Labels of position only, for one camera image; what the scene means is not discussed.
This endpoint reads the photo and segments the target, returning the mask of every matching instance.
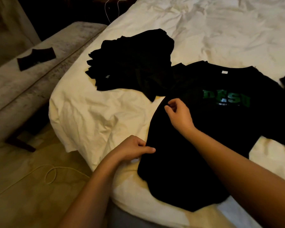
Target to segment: white bed sheet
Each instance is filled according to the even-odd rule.
[[[207,60],[235,68],[253,65],[276,81],[285,75],[285,0],[138,0],[85,49],[50,99],[57,136],[67,152],[78,150],[92,170],[129,135],[146,140],[163,98],[151,103],[135,90],[96,91],[95,80],[84,73],[88,53],[103,40],[157,28],[175,41],[172,65]],[[283,145],[260,138],[250,159],[285,179]],[[232,198],[196,212],[156,200],[137,166],[120,167],[114,179],[112,198],[123,210],[170,227],[258,227]]]

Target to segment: hand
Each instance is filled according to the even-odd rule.
[[[111,152],[118,154],[121,161],[131,161],[140,157],[144,153],[154,153],[155,148],[146,146],[146,142],[144,140],[131,135],[116,146]]]
[[[188,107],[179,98],[170,100],[168,104],[169,105],[165,105],[165,111],[167,112],[172,125],[187,138],[189,133],[196,129]]]

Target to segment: forearm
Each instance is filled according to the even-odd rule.
[[[185,137],[249,214],[267,227],[285,227],[285,180],[197,129]]]
[[[113,177],[120,157],[112,151],[99,164],[84,189],[69,207],[59,228],[101,226],[109,200]]]

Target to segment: black t-shirt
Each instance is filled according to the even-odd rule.
[[[105,40],[101,49],[89,54],[91,67],[86,74],[96,79],[99,91],[134,89],[154,101],[156,96],[166,96],[173,83],[169,76],[173,48],[174,40],[162,29]]]
[[[171,125],[164,110],[180,98],[197,129],[248,158],[265,136],[285,145],[285,92],[254,67],[226,68],[200,61],[173,67],[176,84],[152,117],[138,175],[151,194],[166,203],[196,211],[221,203],[229,193],[194,146]]]

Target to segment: wooden leg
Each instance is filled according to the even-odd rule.
[[[21,148],[21,149],[25,149],[29,152],[34,152],[36,150],[36,148],[26,144],[25,142],[19,140],[18,138],[8,138],[6,140],[6,143],[10,144],[10,145],[13,145],[13,146],[16,146],[18,148]]]

